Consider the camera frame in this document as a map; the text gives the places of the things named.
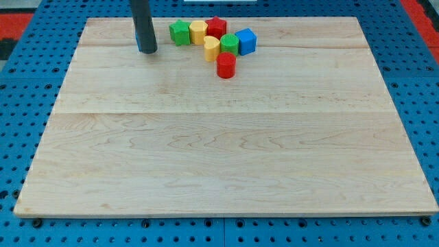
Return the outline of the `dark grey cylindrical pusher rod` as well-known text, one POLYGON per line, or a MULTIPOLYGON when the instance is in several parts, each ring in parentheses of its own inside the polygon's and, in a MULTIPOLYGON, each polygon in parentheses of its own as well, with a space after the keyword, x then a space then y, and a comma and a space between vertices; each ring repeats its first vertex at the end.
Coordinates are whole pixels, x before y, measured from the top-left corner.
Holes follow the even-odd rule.
POLYGON ((153 54, 158 46, 148 0, 130 0, 137 46, 140 52, 153 54))

